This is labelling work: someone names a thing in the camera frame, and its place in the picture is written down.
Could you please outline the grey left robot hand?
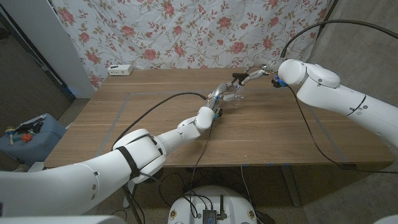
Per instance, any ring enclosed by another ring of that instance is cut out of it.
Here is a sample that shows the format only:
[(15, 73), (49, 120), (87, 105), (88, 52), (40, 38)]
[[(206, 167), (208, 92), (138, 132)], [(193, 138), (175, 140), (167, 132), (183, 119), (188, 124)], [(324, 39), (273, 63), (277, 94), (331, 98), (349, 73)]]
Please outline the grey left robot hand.
[(215, 113), (215, 118), (221, 117), (223, 110), (218, 106), (223, 102), (237, 102), (244, 99), (242, 87), (235, 83), (221, 83), (208, 96), (205, 106)]

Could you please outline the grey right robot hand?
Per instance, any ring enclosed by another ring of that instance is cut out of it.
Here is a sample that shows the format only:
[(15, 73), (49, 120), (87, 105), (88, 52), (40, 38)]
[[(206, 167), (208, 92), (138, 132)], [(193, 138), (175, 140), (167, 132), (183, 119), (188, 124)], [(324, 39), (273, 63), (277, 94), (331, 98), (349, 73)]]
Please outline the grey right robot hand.
[(239, 84), (243, 86), (252, 80), (276, 74), (283, 62), (284, 59), (257, 58), (247, 65), (244, 70), (247, 76)]

